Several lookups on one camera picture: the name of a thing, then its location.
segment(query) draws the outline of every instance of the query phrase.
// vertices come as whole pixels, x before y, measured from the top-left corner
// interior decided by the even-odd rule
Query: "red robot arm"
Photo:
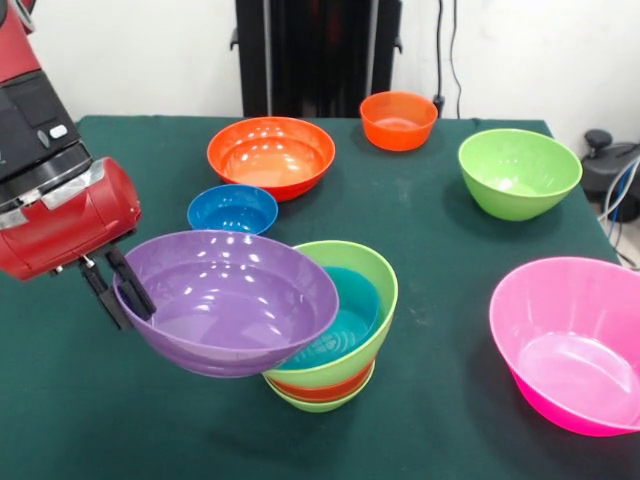
[[[115,243],[140,202],[111,158],[94,160],[29,45],[35,0],[0,0],[0,270],[29,280],[78,265],[116,325],[130,323],[90,256],[104,255],[139,316],[155,311]]]

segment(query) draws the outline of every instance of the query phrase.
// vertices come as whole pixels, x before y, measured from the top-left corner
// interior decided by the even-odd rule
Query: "orange bowl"
[[[335,158],[333,140],[320,127],[288,117],[257,117],[213,137],[207,158],[226,183],[252,185],[278,202],[311,190]]]
[[[376,93],[360,104],[367,139],[393,152],[422,146],[438,119],[436,106],[420,95],[406,92]]]
[[[353,377],[348,378],[344,382],[336,383],[328,387],[301,388],[293,385],[287,385],[286,383],[276,382],[271,379],[269,379],[269,381],[282,393],[295,398],[296,400],[310,403],[333,402],[351,395],[360,388],[366,381],[374,361],[375,359],[373,359],[366,367],[356,373]]]

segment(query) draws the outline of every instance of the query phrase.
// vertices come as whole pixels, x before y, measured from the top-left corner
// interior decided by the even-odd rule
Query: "green bowl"
[[[302,388],[322,388],[353,377],[366,367],[382,346],[398,302],[398,280],[387,260],[375,250],[358,243],[326,240],[295,247],[323,267],[342,267],[366,277],[380,296],[379,324],[369,339],[333,362],[300,370],[273,369],[264,372],[267,379]]]
[[[362,392],[362,390],[364,390],[364,387],[367,386],[367,384],[369,383],[369,380],[371,380],[371,377],[373,376],[373,371],[375,369],[376,369],[376,362],[373,362],[371,364],[371,370],[369,370],[369,375],[367,375],[367,378],[365,379],[365,381],[362,384],[362,386],[360,388],[358,388],[358,390],[356,390],[355,392],[347,395],[344,398],[341,398],[340,400],[334,400],[333,402],[325,402],[325,403],[302,402],[302,401],[297,400],[295,398],[291,398],[290,396],[288,396],[285,393],[283,393],[280,390],[278,390],[278,388],[274,384],[272,384],[271,381],[267,377],[265,377],[265,380],[267,381],[267,385],[269,385],[271,387],[271,390],[276,392],[276,394],[280,398],[282,398],[285,402],[290,403],[294,407],[299,408],[300,410],[304,410],[305,412],[310,412],[310,413],[325,413],[325,412],[330,412],[331,410],[335,410],[336,408],[340,408],[345,403],[347,403],[347,402],[353,400],[354,398],[356,398],[360,394],[360,392]]]
[[[480,207],[523,221],[556,206],[582,177],[578,157],[551,137],[495,129],[467,138],[458,151],[462,176]]]

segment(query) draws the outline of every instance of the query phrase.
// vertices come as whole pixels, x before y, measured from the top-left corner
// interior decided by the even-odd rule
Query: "green tablecloth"
[[[96,156],[136,183],[138,234],[187,229],[191,198],[218,183],[205,148],[231,119],[88,117]],[[515,224],[479,210],[456,152],[493,127],[440,121],[428,145],[389,155],[355,120],[317,123],[335,139],[325,179],[282,205],[269,236],[364,243],[394,265],[400,300],[365,391],[325,415],[293,409],[260,376],[180,370],[135,332],[118,332],[76,271],[0,280],[0,476],[17,479],[640,478],[640,437],[566,433],[522,400],[489,335],[491,292],[536,258],[615,261],[582,192]]]

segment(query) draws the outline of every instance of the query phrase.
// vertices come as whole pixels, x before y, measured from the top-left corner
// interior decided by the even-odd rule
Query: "plastic bowl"
[[[249,185],[221,185],[202,192],[187,210],[191,228],[227,230],[259,235],[278,217],[278,202],[260,188]]]
[[[350,395],[347,395],[346,397],[343,397],[343,398],[341,398],[339,400],[334,400],[333,402],[325,402],[325,403],[303,402],[301,400],[297,400],[295,398],[290,397],[289,395],[284,394],[280,390],[278,390],[278,388],[275,385],[273,385],[273,383],[271,383],[271,381],[269,380],[268,377],[265,377],[265,380],[267,381],[267,385],[269,385],[269,387],[271,387],[271,390],[276,392],[276,394],[280,398],[282,398],[287,403],[290,403],[294,407],[296,407],[296,408],[298,408],[300,410],[304,410],[305,412],[309,412],[309,413],[325,413],[325,412],[330,412],[331,410],[335,410],[337,408],[340,408],[345,403],[347,403],[347,402],[353,400],[354,398],[356,398],[360,394],[360,392],[362,392],[365,389],[365,387],[367,386],[367,384],[371,380],[371,377],[373,376],[373,371],[375,370],[375,368],[376,368],[376,362],[374,361],[372,363],[372,365],[371,365],[371,369],[369,370],[369,374],[368,374],[367,378],[365,379],[364,383],[355,392],[353,392]]]
[[[376,147],[404,152],[427,141],[438,109],[415,93],[382,92],[364,99],[360,117],[365,136]]]
[[[295,248],[323,267],[341,267],[360,273],[373,284],[380,298],[379,322],[375,331],[352,352],[318,367],[265,372],[270,380],[276,382],[302,388],[322,388],[354,376],[377,356],[393,321],[398,302],[398,280],[382,255],[358,243],[327,240]]]
[[[202,375],[274,368],[329,328],[338,312],[324,269],[264,237],[192,230],[154,238],[126,258],[157,307],[145,322],[118,292],[131,322],[162,356]]]
[[[213,137],[207,149],[209,164],[225,182],[263,188],[279,202],[313,188],[335,153],[324,130],[287,117],[234,123]]]
[[[529,220],[550,210],[582,177],[580,160],[571,150],[526,130],[472,135],[460,146],[458,159],[475,201],[503,220]]]
[[[301,370],[337,360],[364,343],[378,325],[380,299],[371,282],[346,268],[325,270],[338,290],[338,315],[327,331],[279,369]]]
[[[278,388],[282,393],[288,395],[296,400],[303,402],[333,402],[339,400],[342,397],[350,395],[355,390],[360,388],[362,383],[366,380],[371,370],[373,361],[364,367],[360,372],[356,373],[353,377],[348,378],[344,382],[330,385],[324,388],[300,388],[293,385],[287,385],[285,383],[279,383],[271,380],[271,383]]]
[[[595,437],[640,430],[640,276],[559,257],[509,273],[491,299],[498,350],[542,416]]]

